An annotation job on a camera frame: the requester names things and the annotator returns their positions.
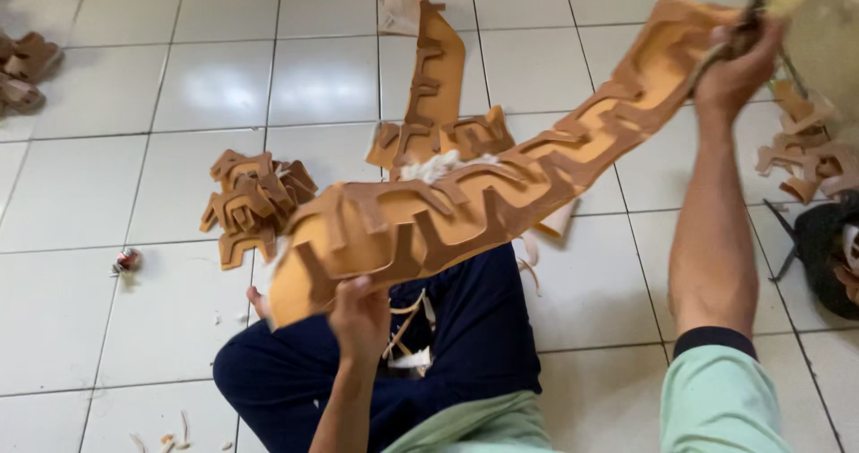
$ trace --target stack of foam pieces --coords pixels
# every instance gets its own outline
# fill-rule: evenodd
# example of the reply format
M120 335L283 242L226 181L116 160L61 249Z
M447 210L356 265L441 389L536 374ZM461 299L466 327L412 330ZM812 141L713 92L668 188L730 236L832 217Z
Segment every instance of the stack of foam pieces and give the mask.
M45 96L36 83L44 79L62 59L56 43L31 31L20 40L0 30L0 111L27 112L41 106Z
M382 123L366 157L391 180L333 184L290 217L289 244L269 290L272 327L330 311L345 279L366 274L385 287L427 277L557 212L565 221L574 198L683 105L710 32L739 15L735 8L660 0L611 79L517 145L501 107L458 119L465 46L440 14L444 6L382 0L381 8L381 30L417 34L403 123ZM461 166L404 172L451 152Z
M790 81L776 81L773 94L782 107L782 131L771 146L757 150L757 172L768 175L773 166L790 173L779 185L808 204L820 189L827 197L859 187L859 153L845 143L829 141L823 128L835 108L823 97L803 98Z
M209 170L221 183L203 213L200 231L220 223L218 239L221 270L242 264L245 250L259 248L265 261L276 256L276 237L282 235L298 205L313 199L318 189L300 161L272 160L266 151L244 156L226 150Z

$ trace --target green sleeve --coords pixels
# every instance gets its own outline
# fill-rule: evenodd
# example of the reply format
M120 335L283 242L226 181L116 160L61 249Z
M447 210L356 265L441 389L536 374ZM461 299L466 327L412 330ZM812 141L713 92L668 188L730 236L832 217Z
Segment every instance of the green sleeve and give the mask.
M674 360L660 423L662 453L790 451L772 381L755 359L730 347L695 347Z

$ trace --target white tile floor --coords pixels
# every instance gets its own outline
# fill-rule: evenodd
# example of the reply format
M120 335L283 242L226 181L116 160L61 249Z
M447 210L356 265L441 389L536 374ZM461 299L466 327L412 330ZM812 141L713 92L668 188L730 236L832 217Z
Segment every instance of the white tile floor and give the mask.
M608 78L656 0L437 1L467 47L460 114L504 106L521 141ZM244 327L244 289L267 289L272 267L248 253L218 270L218 232L197 230L216 189L208 167L227 148L270 150L304 160L321 186L380 179L362 155L374 121L403 115L413 39L376 37L375 0L0 7L13 37L38 30L70 47L41 84L47 107L0 120L0 451L113 453L133 448L132 432L156 450L184 409L195 444L262 453L209 363ZM737 125L761 283L756 344L795 450L859 453L859 323L818 307L799 266L778 286L766 280L790 249L760 206L790 201L782 176L753 172L753 151L778 129L768 98L758 93ZM558 449L658 450L674 339L668 250L694 127L682 108L583 196L567 242L541 239L540 295L523 276ZM788 207L789 220L804 209ZM145 255L133 284L107 276L126 244Z

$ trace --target black sleeve cuff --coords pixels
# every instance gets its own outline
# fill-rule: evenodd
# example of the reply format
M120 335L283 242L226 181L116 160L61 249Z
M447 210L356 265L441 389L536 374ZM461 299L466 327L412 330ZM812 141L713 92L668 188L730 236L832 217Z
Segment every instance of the black sleeve cuff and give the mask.
M745 352L757 361L757 352L755 352L752 340L734 329L714 326L696 327L683 333L674 345L674 358L677 359L687 350L701 346L732 347L740 352Z

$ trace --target light green shirt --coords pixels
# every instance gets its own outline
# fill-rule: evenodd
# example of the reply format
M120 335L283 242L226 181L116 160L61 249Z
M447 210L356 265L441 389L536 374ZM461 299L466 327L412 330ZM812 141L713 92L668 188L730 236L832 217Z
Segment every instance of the light green shirt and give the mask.
M662 385L663 453L789 453L776 390L743 352L702 346L681 354ZM394 452L552 451L537 394L510 393L449 407L387 447Z

